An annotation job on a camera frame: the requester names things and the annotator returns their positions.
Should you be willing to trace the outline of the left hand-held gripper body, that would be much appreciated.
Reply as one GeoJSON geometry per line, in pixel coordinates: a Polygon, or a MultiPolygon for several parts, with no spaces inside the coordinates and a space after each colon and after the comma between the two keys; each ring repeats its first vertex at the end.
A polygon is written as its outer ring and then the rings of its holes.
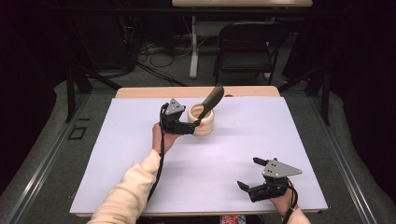
{"type": "Polygon", "coordinates": [[[185,111],[185,106],[181,105],[175,98],[162,106],[160,110],[160,126],[165,133],[184,134],[184,126],[179,121],[185,111]]]}

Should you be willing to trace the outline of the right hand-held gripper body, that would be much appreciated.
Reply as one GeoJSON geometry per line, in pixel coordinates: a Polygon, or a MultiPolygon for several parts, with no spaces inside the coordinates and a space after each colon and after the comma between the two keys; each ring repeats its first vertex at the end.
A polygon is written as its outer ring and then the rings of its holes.
{"type": "Polygon", "coordinates": [[[289,186],[289,177],[302,173],[301,169],[287,165],[278,159],[269,160],[262,170],[264,182],[259,186],[249,188],[247,194],[253,203],[282,196],[289,186]]]}

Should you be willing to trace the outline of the cream ringed duck cup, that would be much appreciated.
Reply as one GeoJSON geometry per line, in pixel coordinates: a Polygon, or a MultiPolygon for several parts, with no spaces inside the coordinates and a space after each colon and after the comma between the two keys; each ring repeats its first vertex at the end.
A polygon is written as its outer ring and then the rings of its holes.
{"type": "MultiPolygon", "coordinates": [[[[202,104],[192,105],[187,113],[188,122],[194,123],[203,112],[202,104]]],[[[194,135],[206,136],[212,133],[215,124],[215,112],[210,110],[201,120],[200,124],[194,129],[194,135]]]]}

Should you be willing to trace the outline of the person's right hand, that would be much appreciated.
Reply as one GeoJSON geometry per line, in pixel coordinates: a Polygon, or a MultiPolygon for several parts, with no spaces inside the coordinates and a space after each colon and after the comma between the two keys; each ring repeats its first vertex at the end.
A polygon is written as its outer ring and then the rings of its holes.
{"type": "Polygon", "coordinates": [[[292,206],[294,199],[294,192],[292,189],[287,189],[286,192],[279,197],[272,198],[270,202],[274,205],[278,213],[285,217],[292,206]]]}

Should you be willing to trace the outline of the person's left hand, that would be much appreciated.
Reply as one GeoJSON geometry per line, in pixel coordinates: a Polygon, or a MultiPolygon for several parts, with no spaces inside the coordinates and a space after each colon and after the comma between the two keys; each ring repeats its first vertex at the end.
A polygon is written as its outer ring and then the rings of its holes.
{"type": "Polygon", "coordinates": [[[180,137],[180,134],[164,133],[159,123],[152,127],[152,148],[160,154],[165,154],[180,137]]]}

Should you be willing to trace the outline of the red patterned cloth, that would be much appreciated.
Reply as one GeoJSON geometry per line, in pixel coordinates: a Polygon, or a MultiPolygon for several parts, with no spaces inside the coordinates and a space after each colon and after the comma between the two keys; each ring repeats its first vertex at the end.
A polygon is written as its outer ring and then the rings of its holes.
{"type": "Polygon", "coordinates": [[[243,215],[225,215],[220,217],[219,224],[247,224],[247,220],[243,215]]]}

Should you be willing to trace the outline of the white desk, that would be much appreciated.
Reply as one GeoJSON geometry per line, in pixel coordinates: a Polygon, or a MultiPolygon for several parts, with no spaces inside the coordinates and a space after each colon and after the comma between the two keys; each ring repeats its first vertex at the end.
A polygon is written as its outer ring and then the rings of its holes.
{"type": "MultiPolygon", "coordinates": [[[[172,0],[173,7],[311,7],[313,0],[172,0]]],[[[197,20],[192,16],[191,22],[191,69],[190,78],[197,78],[198,45],[197,20]]]]}

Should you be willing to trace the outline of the black folding chair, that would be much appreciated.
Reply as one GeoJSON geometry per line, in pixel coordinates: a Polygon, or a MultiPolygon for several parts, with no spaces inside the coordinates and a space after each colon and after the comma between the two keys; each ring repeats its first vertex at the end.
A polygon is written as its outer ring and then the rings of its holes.
{"type": "Polygon", "coordinates": [[[271,85],[279,48],[289,36],[279,21],[239,21],[219,31],[213,76],[219,72],[268,74],[271,85]]]}

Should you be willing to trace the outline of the black square floor plate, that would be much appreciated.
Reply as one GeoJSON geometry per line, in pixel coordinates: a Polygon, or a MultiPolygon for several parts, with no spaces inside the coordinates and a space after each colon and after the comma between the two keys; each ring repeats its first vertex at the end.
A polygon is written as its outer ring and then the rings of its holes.
{"type": "Polygon", "coordinates": [[[75,125],[68,135],[68,140],[81,140],[84,137],[86,131],[86,127],[75,125]]]}

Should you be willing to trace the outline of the aluminium floor rail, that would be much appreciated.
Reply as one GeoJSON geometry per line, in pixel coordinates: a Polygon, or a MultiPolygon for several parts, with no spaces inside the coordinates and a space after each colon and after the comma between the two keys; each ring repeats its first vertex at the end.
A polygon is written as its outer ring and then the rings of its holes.
{"type": "Polygon", "coordinates": [[[65,122],[58,101],[34,147],[6,192],[0,196],[0,224],[84,224],[69,212],[92,152],[95,117],[92,98],[80,97],[77,114],[65,122]],[[87,128],[81,140],[68,140],[73,127],[87,128]]]}
{"type": "Polygon", "coordinates": [[[314,110],[314,114],[318,119],[323,132],[325,132],[326,138],[329,140],[331,145],[331,153],[336,163],[337,169],[340,172],[341,177],[344,180],[349,196],[354,203],[363,224],[378,224],[377,220],[363,195],[360,185],[357,179],[352,173],[352,170],[347,162],[347,159],[340,147],[336,137],[332,131],[332,128],[328,126],[323,120],[320,112],[320,104],[316,98],[308,97],[308,102],[314,110]]]}

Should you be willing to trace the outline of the black metal frame stand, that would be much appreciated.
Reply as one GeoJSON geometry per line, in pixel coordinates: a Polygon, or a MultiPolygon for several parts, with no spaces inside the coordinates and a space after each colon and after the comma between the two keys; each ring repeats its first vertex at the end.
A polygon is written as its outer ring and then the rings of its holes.
{"type": "Polygon", "coordinates": [[[290,79],[286,84],[281,85],[277,88],[279,92],[288,90],[295,86],[306,78],[309,78],[305,88],[306,96],[315,96],[318,90],[321,90],[321,104],[320,104],[320,116],[327,126],[330,126],[329,121],[329,102],[330,102],[330,88],[331,88],[331,74],[330,65],[328,63],[321,64],[310,69],[308,72],[290,79]]]}
{"type": "Polygon", "coordinates": [[[116,84],[107,77],[100,75],[93,68],[90,68],[85,63],[82,63],[78,58],[78,51],[71,39],[62,40],[61,44],[64,45],[64,57],[66,58],[69,67],[66,75],[67,117],[65,121],[70,122],[77,114],[75,87],[78,87],[78,89],[83,94],[90,94],[93,90],[93,86],[89,81],[90,77],[98,80],[115,91],[119,90],[121,85],[116,84]]]}

